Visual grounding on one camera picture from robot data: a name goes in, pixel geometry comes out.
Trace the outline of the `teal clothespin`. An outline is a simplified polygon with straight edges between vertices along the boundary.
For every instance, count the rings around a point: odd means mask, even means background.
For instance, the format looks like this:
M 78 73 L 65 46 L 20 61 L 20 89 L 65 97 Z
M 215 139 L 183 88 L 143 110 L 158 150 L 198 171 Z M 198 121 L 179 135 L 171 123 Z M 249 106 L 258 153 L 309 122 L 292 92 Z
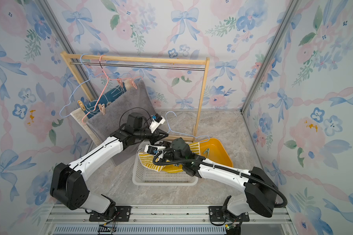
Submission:
M 204 152 L 203 152 L 203 156 L 208 158 L 210 154 L 210 148 L 207 148 Z

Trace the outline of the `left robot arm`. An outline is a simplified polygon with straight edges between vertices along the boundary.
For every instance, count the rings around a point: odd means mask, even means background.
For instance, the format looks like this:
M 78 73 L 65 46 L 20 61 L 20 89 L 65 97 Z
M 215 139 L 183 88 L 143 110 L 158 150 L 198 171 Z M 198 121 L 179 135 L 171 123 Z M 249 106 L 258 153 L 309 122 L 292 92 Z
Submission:
M 159 114 L 149 118 L 137 112 L 129 114 L 127 122 L 98 147 L 67 165 L 60 163 L 55 167 L 50 195 L 70 210 L 84 209 L 103 220 L 112 220 L 117 214 L 116 203 L 107 196 L 92 193 L 86 181 L 100 166 L 128 147 L 143 141 L 153 145 L 166 138 L 168 133 L 158 129 L 165 120 Z

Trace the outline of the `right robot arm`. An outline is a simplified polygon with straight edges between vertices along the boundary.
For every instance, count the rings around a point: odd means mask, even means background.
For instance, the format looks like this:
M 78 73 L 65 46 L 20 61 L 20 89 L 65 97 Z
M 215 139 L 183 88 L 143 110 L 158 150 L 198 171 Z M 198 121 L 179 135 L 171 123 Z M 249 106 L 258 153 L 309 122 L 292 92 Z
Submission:
M 218 164 L 192 152 L 182 138 L 148 145 L 145 152 L 153 156 L 152 163 L 156 166 L 181 165 L 189 176 L 214 180 L 239 190 L 240 195 L 228 196 L 221 207 L 224 222 L 241 223 L 243 215 L 251 211 L 271 218 L 275 208 L 288 204 L 286 196 L 262 169 L 245 170 Z

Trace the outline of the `white perforated plastic basket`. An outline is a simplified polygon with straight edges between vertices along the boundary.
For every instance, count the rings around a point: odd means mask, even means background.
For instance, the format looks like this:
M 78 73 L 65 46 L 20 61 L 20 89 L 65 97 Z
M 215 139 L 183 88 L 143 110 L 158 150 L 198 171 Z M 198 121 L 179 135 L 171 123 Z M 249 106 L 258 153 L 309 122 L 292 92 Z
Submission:
M 140 144 L 133 167 L 132 182 L 137 186 L 194 186 L 197 177 L 186 174 L 181 166 L 157 166 L 153 156 L 145 152 L 148 142 Z

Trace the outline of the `grey terry towel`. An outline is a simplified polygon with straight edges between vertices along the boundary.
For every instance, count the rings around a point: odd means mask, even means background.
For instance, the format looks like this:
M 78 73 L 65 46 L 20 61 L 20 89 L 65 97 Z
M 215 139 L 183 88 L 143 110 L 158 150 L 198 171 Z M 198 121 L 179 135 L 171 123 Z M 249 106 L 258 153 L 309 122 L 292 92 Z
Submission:
M 144 81 L 140 80 L 136 86 L 136 89 L 130 86 L 124 94 L 108 105 L 105 115 L 97 114 L 87 121 L 89 128 L 98 137 L 99 144 L 118 130 L 120 125 L 126 123 L 132 112 L 140 113 L 145 118 L 156 114 Z

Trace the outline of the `yellow plastic tray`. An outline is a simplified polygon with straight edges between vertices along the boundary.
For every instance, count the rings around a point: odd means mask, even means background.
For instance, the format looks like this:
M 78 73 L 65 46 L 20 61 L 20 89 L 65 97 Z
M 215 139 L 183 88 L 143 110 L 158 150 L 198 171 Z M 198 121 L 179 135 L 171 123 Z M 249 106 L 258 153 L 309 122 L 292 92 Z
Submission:
M 233 162 L 229 157 L 227 151 L 223 147 L 222 143 L 216 138 L 210 138 L 209 140 L 204 140 L 200 142 L 200 151 L 201 156 L 203 156 L 203 152 L 210 148 L 210 154 L 207 159 L 210 159 L 216 163 L 233 167 Z

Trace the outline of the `dark teal patterned towel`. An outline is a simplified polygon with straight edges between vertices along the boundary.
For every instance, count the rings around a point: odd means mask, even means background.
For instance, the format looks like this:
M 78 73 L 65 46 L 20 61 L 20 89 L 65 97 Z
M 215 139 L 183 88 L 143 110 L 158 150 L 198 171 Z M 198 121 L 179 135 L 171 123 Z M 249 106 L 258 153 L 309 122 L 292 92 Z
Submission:
M 105 94 L 102 95 L 101 99 L 99 100 L 96 109 L 94 109 L 97 101 L 94 100 L 92 102 L 85 101 L 84 98 L 81 98 L 81 102 L 85 107 L 84 113 L 87 114 L 87 118 L 92 118 L 96 114 L 100 112 L 99 105 L 107 107 L 111 103 L 113 103 L 118 97 L 126 92 L 125 85 L 121 87 L 120 85 L 116 86 L 115 88 L 109 90 Z

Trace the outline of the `beige towel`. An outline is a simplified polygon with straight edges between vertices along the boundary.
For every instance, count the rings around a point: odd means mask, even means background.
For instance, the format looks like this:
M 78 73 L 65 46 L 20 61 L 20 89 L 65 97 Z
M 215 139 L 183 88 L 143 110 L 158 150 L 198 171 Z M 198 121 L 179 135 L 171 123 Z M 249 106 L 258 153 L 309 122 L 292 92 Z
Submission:
M 102 143 L 102 141 L 96 136 L 96 134 L 91 130 L 91 128 L 86 123 L 82 122 L 82 118 L 85 116 L 85 113 L 80 108 L 72 111 L 71 116 L 83 128 L 83 130 L 88 134 L 88 136 L 96 146 L 99 146 Z

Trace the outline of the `orange clothespin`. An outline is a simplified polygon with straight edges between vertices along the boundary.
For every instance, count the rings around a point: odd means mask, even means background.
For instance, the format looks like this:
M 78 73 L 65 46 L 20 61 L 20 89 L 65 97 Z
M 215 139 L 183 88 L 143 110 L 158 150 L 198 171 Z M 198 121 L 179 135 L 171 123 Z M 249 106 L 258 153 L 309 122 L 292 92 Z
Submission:
M 77 102 L 78 102 L 78 104 L 79 104 L 81 110 L 82 110 L 82 111 L 85 111 L 85 110 L 86 110 L 86 107 L 85 107 L 84 103 L 83 103 L 81 100 L 78 100 Z

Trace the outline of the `metal hanging rod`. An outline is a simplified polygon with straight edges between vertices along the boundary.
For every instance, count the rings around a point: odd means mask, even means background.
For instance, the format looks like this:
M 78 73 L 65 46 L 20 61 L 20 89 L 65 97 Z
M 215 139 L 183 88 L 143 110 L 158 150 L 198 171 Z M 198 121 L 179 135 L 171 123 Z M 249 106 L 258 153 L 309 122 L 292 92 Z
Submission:
M 137 68 L 137 69 L 205 71 L 205 68 L 186 68 L 186 67 L 170 67 L 170 66 L 125 65 L 125 64 L 108 64 L 108 63 L 82 63 L 82 62 L 69 62 L 69 64 L 70 65 L 101 66 L 101 67 Z

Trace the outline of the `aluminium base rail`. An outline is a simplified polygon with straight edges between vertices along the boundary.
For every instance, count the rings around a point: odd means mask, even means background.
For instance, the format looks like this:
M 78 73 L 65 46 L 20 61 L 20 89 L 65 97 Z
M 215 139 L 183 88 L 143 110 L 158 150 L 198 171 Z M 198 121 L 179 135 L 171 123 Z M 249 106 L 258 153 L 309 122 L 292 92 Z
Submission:
M 295 235 L 286 209 L 275 209 L 271 218 L 248 212 L 240 226 L 210 222 L 207 205 L 132 205 L 127 221 L 90 221 L 83 210 L 56 205 L 42 235 Z

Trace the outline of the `wooden clothes rack frame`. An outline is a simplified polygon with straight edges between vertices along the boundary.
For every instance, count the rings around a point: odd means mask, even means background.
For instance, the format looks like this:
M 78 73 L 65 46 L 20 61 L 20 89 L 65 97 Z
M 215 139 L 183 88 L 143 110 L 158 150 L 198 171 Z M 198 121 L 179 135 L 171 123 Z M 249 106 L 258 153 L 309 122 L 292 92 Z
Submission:
M 100 55 L 89 55 L 84 58 L 89 59 L 90 63 L 98 63 Z M 170 66 L 170 67 L 186 67 L 186 68 L 205 68 L 202 89 L 200 93 L 199 106 L 197 111 L 196 123 L 193 126 L 193 136 L 190 137 L 187 134 L 175 134 L 171 135 L 170 138 L 185 138 L 188 141 L 195 141 L 198 139 L 196 136 L 198 133 L 198 126 L 200 122 L 200 116 L 203 106 L 204 92 L 207 83 L 207 75 L 209 71 L 210 58 L 205 60 L 191 60 L 191 59 L 166 59 L 166 58 L 146 58 L 146 57 L 123 57 L 123 56 L 110 56 L 105 55 L 104 63 L 112 61 L 114 64 L 125 64 L 125 65 L 149 65 L 149 66 Z

